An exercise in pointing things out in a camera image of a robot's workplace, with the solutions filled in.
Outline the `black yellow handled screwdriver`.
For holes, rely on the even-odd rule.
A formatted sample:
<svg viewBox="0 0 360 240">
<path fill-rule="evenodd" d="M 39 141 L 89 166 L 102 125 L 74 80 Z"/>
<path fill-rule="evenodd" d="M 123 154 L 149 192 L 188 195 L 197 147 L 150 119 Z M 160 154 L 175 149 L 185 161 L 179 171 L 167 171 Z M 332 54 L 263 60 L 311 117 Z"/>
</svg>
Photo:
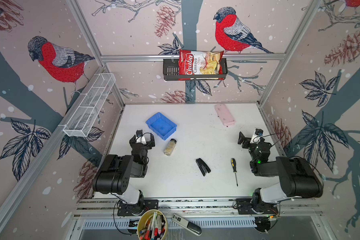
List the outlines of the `black yellow handled screwdriver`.
<svg viewBox="0 0 360 240">
<path fill-rule="evenodd" d="M 236 184 L 238 186 L 238 179 L 237 179 L 237 163 L 236 163 L 236 160 L 234 158 L 231 159 L 231 165 L 232 165 L 232 168 L 233 168 L 233 172 L 235 174 L 235 179 L 236 179 Z"/>
</svg>

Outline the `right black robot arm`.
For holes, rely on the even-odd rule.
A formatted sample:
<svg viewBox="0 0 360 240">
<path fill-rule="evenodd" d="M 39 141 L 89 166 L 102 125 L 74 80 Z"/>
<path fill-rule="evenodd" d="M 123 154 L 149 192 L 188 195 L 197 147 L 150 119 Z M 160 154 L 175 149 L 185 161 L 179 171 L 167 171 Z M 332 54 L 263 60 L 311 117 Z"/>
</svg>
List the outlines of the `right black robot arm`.
<svg viewBox="0 0 360 240">
<path fill-rule="evenodd" d="M 276 157 L 275 161 L 269 161 L 273 145 L 265 141 L 262 129 L 255 129 L 250 138 L 239 132 L 238 144 L 249 151 L 251 172 L 256 177 L 279 178 L 274 185 L 257 188 L 250 199 L 236 199 L 234 207 L 240 215 L 275 216 L 280 213 L 281 202 L 322 196 L 323 184 L 307 160 Z"/>
</svg>

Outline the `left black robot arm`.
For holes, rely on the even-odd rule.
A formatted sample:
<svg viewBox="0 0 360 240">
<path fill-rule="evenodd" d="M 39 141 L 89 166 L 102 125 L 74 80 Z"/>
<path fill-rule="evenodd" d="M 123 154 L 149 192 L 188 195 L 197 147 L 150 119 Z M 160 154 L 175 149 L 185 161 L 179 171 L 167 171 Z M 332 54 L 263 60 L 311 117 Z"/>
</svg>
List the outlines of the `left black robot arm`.
<svg viewBox="0 0 360 240">
<path fill-rule="evenodd" d="M 110 194 L 119 200 L 115 207 L 119 217 L 141 216 L 158 206 L 157 200 L 145 200 L 143 192 L 130 184 L 130 178 L 146 176 L 148 150 L 155 147 L 154 136 L 138 130 L 129 144 L 132 148 L 130 155 L 107 155 L 93 179 L 94 192 Z"/>
</svg>

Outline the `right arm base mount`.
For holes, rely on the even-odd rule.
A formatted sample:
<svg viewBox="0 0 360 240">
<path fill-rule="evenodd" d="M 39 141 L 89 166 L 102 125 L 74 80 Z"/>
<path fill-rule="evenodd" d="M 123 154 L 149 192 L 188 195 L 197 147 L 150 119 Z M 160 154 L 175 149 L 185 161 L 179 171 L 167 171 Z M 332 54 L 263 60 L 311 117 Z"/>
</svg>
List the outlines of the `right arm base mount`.
<svg viewBox="0 0 360 240">
<path fill-rule="evenodd" d="M 264 203 L 262 201 L 255 202 L 250 198 L 236 199 L 235 208 L 239 215 L 278 215 L 279 210 L 277 204 Z"/>
</svg>

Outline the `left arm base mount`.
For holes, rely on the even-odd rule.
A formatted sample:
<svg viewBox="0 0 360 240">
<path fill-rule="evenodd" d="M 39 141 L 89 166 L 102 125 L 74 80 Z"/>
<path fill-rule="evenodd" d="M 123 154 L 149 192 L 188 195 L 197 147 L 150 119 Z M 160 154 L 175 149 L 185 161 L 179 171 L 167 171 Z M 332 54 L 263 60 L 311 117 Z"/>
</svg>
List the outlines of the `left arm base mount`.
<svg viewBox="0 0 360 240">
<path fill-rule="evenodd" d="M 142 216 L 145 212 L 149 210 L 157 210 L 159 205 L 158 200 L 143 200 L 139 201 L 135 205 L 128 205 L 119 201 L 116 210 L 118 211 L 116 215 L 118 217 L 133 217 L 133 216 Z"/>
</svg>

